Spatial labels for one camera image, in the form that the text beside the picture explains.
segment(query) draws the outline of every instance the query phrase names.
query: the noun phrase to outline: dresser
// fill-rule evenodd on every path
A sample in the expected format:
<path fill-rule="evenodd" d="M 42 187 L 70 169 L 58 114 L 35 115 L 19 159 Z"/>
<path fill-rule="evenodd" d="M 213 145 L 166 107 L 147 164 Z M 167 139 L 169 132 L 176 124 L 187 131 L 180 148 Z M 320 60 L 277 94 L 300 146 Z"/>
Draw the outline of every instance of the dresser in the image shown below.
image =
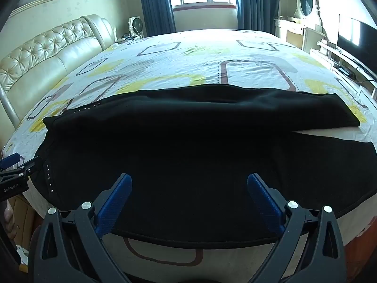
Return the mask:
<path fill-rule="evenodd" d="M 325 39 L 325 34 L 307 27 L 301 19 L 288 17 L 276 18 L 276 36 L 296 46 L 297 48 L 310 53 L 310 49 L 319 50 L 319 41 Z"/>

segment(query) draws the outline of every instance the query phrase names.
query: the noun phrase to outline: screw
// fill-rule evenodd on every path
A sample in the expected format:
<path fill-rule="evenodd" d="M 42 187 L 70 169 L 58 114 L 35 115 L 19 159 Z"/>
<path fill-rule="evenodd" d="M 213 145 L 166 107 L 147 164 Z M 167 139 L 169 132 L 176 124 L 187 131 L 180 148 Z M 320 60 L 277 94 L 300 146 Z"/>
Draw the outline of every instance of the screw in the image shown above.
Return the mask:
<path fill-rule="evenodd" d="M 56 209 L 55 209 L 55 208 L 50 208 L 50 209 L 48 210 L 48 213 L 49 213 L 50 215 L 55 214 L 55 213 L 56 213 Z"/>
<path fill-rule="evenodd" d="M 328 205 L 324 206 L 324 210 L 327 213 L 331 213 L 332 212 L 332 208 L 330 206 L 328 206 Z"/>
<path fill-rule="evenodd" d="M 82 209 L 90 209 L 91 206 L 92 204 L 90 202 L 84 202 L 83 204 L 81 204 Z"/>
<path fill-rule="evenodd" d="M 291 209 L 297 209 L 299 205 L 298 205 L 297 202 L 295 202 L 295 201 L 289 201 L 289 202 L 288 202 L 288 206 L 289 206 Z"/>

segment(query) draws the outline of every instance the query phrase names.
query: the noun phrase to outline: black fleece blanket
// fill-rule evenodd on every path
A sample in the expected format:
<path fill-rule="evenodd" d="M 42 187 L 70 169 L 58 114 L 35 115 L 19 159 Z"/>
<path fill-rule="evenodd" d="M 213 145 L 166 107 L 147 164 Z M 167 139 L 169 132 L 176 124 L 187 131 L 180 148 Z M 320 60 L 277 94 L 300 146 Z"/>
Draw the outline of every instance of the black fleece blanket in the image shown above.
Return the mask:
<path fill-rule="evenodd" d="M 61 210 L 121 173 L 133 190 L 113 233 L 180 248 L 275 241 L 246 190 L 259 173 L 287 200 L 342 216 L 377 191 L 372 143 L 295 133 L 357 127 L 331 94 L 230 85 L 140 90 L 45 118 L 33 183 Z"/>

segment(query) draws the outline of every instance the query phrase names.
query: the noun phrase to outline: blue gripper pad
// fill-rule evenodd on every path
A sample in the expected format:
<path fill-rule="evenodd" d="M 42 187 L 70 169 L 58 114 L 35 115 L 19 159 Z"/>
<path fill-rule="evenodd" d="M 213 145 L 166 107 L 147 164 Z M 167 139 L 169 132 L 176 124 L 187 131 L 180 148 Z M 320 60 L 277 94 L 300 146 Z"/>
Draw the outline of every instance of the blue gripper pad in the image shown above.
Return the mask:
<path fill-rule="evenodd" d="M 283 223 L 284 213 L 280 210 L 265 187 L 259 182 L 258 178 L 251 174 L 247 179 L 247 190 L 254 201 L 260 215 L 270 232 L 278 237 L 285 231 Z"/>
<path fill-rule="evenodd" d="M 8 169 L 13 165 L 16 165 L 20 161 L 21 157 L 18 153 L 14 153 L 2 160 L 0 160 L 0 169 Z"/>
<path fill-rule="evenodd" d="M 99 238 L 111 232 L 131 191 L 132 179 L 129 175 L 125 175 L 97 214 L 95 232 Z"/>

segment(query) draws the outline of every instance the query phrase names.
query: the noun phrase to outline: tufted leather headboard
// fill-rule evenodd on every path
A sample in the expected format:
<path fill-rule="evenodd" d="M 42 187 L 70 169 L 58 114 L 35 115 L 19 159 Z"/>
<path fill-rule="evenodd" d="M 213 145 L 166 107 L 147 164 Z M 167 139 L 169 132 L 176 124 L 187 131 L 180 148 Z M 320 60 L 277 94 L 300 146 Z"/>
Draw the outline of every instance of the tufted leather headboard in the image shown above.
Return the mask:
<path fill-rule="evenodd" d="M 37 35 L 0 61 L 0 148 L 65 76 L 114 43 L 110 23 L 83 16 Z"/>

